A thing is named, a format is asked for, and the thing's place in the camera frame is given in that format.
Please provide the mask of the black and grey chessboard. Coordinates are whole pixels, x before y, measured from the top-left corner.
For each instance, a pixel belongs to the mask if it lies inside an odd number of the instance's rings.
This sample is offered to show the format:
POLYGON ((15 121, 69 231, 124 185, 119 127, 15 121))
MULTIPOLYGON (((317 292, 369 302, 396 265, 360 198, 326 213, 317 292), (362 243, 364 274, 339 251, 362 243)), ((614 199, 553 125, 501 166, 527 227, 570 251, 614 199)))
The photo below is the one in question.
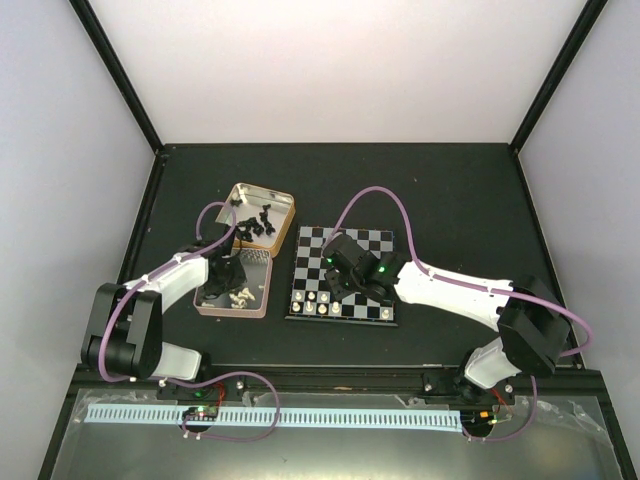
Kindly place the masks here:
POLYGON ((394 327, 396 325, 395 306, 392 304, 381 304, 360 293, 351 294, 342 301, 334 299, 325 280, 328 263, 321 253, 331 232, 330 227, 321 226, 303 225, 298 229, 289 310, 286 318, 288 320, 394 327), (303 294, 304 298, 301 301, 295 300, 296 292, 303 294), (310 300, 316 304, 313 314, 305 312, 305 302, 308 301, 309 292, 314 292, 316 295, 314 300, 310 300), (327 302, 320 300, 323 293, 329 296, 327 302), (340 316, 334 316, 331 312, 334 302, 341 305, 340 316), (300 312, 293 310, 295 303, 301 304, 302 310, 300 312), (320 304, 327 305, 328 311, 325 315, 320 315, 318 312, 320 304), (388 309, 390 313, 390 318, 387 320, 381 318, 381 311, 384 309, 388 309))

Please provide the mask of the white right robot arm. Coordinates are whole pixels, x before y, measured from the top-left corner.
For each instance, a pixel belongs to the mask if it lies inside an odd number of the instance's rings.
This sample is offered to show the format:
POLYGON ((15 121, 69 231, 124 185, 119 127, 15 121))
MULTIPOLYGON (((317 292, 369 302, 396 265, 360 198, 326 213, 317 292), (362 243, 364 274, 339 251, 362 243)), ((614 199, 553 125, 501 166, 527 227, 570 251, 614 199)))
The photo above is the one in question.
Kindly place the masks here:
POLYGON ((548 378, 570 333, 552 295, 538 279, 523 283, 455 274, 417 262, 407 255, 375 255, 347 234, 322 250, 325 279, 337 299, 359 293, 382 305, 397 301, 434 307, 471 319, 497 336, 469 351, 452 380, 467 403, 479 402, 500 382, 518 374, 548 378))

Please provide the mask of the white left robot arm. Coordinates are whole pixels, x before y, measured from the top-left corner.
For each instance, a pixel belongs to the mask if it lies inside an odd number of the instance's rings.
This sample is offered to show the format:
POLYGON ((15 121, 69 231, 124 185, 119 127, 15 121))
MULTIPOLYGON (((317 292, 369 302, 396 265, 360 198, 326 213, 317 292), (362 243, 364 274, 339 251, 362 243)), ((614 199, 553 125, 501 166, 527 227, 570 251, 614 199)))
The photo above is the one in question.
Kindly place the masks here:
POLYGON ((163 315, 191 291, 220 277, 214 265, 230 258, 235 229, 216 223, 207 234, 152 272, 124 284, 105 283, 95 294, 81 360, 103 380, 175 379, 193 399, 214 388, 203 354, 168 343, 163 315))

